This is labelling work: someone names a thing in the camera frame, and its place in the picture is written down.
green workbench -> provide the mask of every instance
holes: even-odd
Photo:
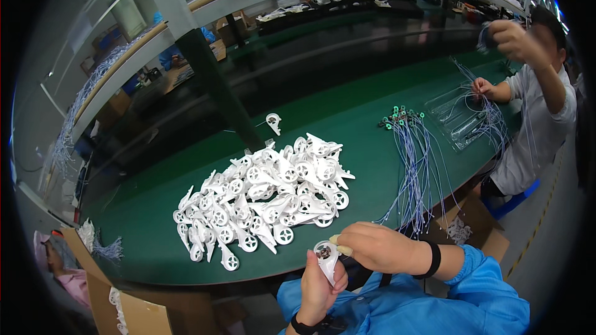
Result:
[[[505,78],[500,67],[502,57],[495,52],[488,56],[472,52],[457,55],[457,59],[476,75],[494,83]],[[156,163],[83,210],[83,217],[91,218],[96,230],[101,229],[104,245],[122,236],[121,261],[96,260],[116,282],[165,285],[226,283],[296,270],[305,264],[306,250],[315,243],[338,234],[355,221],[376,220],[395,198],[400,181],[398,172],[403,174],[404,170],[393,135],[378,126],[379,120],[389,115],[394,105],[424,111],[426,101],[455,88],[463,80],[455,65],[444,57],[376,74],[273,109],[282,118],[281,136],[275,136],[267,125],[257,129],[263,138],[276,141],[277,150],[292,145],[297,137],[305,137],[309,132],[343,144],[340,163],[356,176],[355,180],[346,180],[350,203],[340,211],[340,217],[327,228],[295,227],[294,241],[278,246],[277,255],[263,244],[253,253],[243,252],[237,243],[229,244],[240,260],[239,269],[229,272],[220,264],[219,248],[215,249],[211,263],[206,258],[192,262],[178,236],[172,213],[190,185],[200,187],[213,169],[222,172],[230,158],[243,155],[240,139],[234,133],[220,132]],[[512,108],[509,105],[501,108],[510,131],[517,130],[519,123]],[[264,116],[259,116],[253,122],[263,120]],[[428,119],[426,125],[441,143],[454,190],[494,155],[486,138],[479,138],[457,153],[434,123]],[[442,178],[444,194],[450,191],[448,184]],[[432,202],[439,200],[435,190]],[[385,225],[398,226],[395,213]]]

pink cap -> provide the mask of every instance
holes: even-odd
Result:
[[[41,234],[37,230],[34,233],[34,249],[35,249],[35,261],[42,271],[48,270],[48,255],[45,250],[44,243],[48,242],[49,235]]]

hand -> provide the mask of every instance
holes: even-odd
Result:
[[[485,95],[488,99],[494,99],[494,87],[488,80],[485,78],[476,78],[472,82],[472,92],[476,93],[474,95],[474,101],[480,100],[480,95]]]
[[[358,221],[329,241],[339,245],[339,252],[376,272],[420,275],[428,272],[432,262],[428,243],[372,222]]]
[[[510,60],[525,62],[534,70],[551,64],[540,44],[517,22],[495,20],[490,23],[489,34],[499,43],[497,49]]]
[[[332,307],[337,295],[347,287],[346,268],[340,261],[335,265],[333,280],[336,283],[332,287],[319,266],[316,254],[308,250],[306,252],[306,269],[300,282],[302,304],[296,314],[296,321],[307,326],[314,326],[327,315],[327,310]]]

blue stool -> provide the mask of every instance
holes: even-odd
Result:
[[[500,220],[503,218],[503,216],[505,216],[506,214],[513,211],[513,209],[515,207],[519,206],[526,198],[528,198],[530,196],[530,194],[532,194],[534,192],[534,190],[536,190],[536,188],[538,188],[539,185],[540,185],[540,179],[536,180],[532,184],[532,186],[530,186],[526,191],[511,197],[509,202],[505,203],[504,205],[502,205],[496,209],[492,209],[490,207],[490,202],[488,201],[488,198],[482,197],[481,200],[482,200],[482,203],[488,209],[488,212],[490,212],[490,214],[492,215],[492,217],[494,217],[495,220]]]

pink shirt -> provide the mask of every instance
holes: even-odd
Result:
[[[66,289],[76,301],[87,309],[91,309],[85,271],[83,269],[69,269],[67,272],[71,274],[64,274],[56,277],[56,279],[60,281],[64,289]]]

